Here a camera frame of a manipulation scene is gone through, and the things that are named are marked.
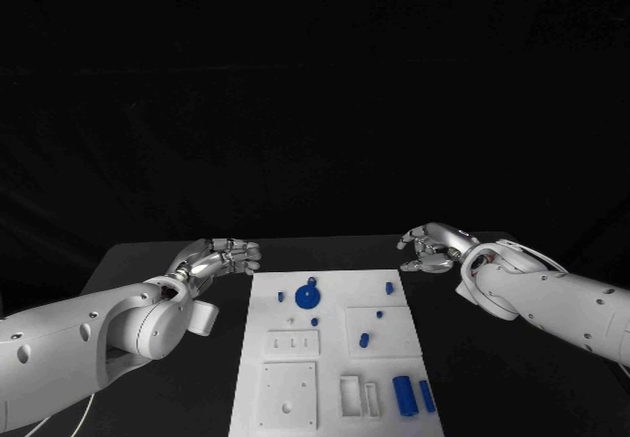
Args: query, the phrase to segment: robotic hand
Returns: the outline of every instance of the robotic hand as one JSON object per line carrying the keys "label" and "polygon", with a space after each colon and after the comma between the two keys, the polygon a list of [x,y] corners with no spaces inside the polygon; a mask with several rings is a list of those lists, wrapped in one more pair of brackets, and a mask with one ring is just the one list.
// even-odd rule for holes
{"label": "robotic hand", "polygon": [[[630,366],[630,291],[583,278],[512,241],[481,244],[453,227],[430,223],[411,229],[419,259],[403,271],[443,273],[462,264],[459,294],[494,316],[520,315],[541,330],[605,358]],[[525,250],[543,258],[547,265]]]}
{"label": "robotic hand", "polygon": [[165,358],[187,330],[211,335],[218,308],[194,300],[228,273],[254,274],[259,245],[201,239],[168,273],[0,320],[0,433],[51,417]]}

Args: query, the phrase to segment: white robotic arm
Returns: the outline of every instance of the white robotic arm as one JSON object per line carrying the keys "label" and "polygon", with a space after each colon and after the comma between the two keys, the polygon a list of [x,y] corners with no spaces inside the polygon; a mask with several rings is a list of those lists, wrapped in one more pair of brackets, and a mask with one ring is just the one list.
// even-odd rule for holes
{"label": "white robotic arm", "polygon": [[401,265],[403,271],[443,273],[460,262],[458,292],[486,312],[505,320],[522,316],[551,335],[630,366],[629,290],[569,273],[547,259],[560,269],[550,270],[524,246],[505,240],[481,244],[445,224],[410,230],[398,249],[413,240],[419,259]]}
{"label": "white robotic arm", "polygon": [[127,372],[165,358],[187,330],[211,335],[218,308],[194,300],[213,279],[254,274],[259,245],[191,244],[165,276],[0,320],[0,433],[51,417]]}

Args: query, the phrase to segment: small blue part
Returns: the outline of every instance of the small blue part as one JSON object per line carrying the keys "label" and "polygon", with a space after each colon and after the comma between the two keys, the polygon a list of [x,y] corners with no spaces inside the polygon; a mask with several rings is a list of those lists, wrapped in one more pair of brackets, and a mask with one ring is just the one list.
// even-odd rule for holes
{"label": "small blue part", "polygon": [[424,398],[424,404],[427,405],[427,411],[436,412],[436,404],[433,403],[430,383],[427,383],[427,381],[420,382],[420,389],[423,391],[423,398]]}
{"label": "small blue part", "polygon": [[306,310],[313,309],[322,299],[319,289],[316,288],[316,278],[309,278],[309,282],[296,291],[296,303],[300,308]]}
{"label": "small blue part", "polygon": [[361,334],[361,341],[360,341],[360,346],[362,348],[368,347],[368,343],[371,342],[371,334],[367,334],[365,332]]}
{"label": "small blue part", "polygon": [[397,391],[398,409],[401,416],[416,416],[419,414],[417,398],[414,389],[411,388],[411,380],[409,376],[397,376],[393,379],[394,390]]}

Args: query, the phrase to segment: black table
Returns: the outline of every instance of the black table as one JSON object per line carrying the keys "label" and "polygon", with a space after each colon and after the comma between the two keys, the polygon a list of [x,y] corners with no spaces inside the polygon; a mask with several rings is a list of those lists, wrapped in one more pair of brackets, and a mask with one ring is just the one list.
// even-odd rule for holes
{"label": "black table", "polygon": [[[504,232],[475,235],[511,239]],[[260,271],[397,269],[414,258],[411,249],[396,249],[398,239],[262,239]],[[188,243],[114,246],[81,294],[162,275]],[[630,435],[630,399],[605,361],[525,320],[499,320],[475,306],[455,290],[459,271],[401,276],[447,437]],[[243,274],[214,282],[201,296],[220,307],[211,337],[187,333],[166,359],[96,394],[78,437],[228,436],[251,281]],[[87,402],[52,416],[37,435],[70,436]]]}

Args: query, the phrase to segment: dark background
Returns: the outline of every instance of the dark background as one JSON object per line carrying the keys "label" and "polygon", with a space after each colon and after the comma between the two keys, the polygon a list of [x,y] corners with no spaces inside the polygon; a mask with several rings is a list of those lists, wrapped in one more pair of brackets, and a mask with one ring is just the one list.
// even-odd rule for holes
{"label": "dark background", "polygon": [[628,2],[3,9],[6,315],[122,242],[430,221],[630,286]]}

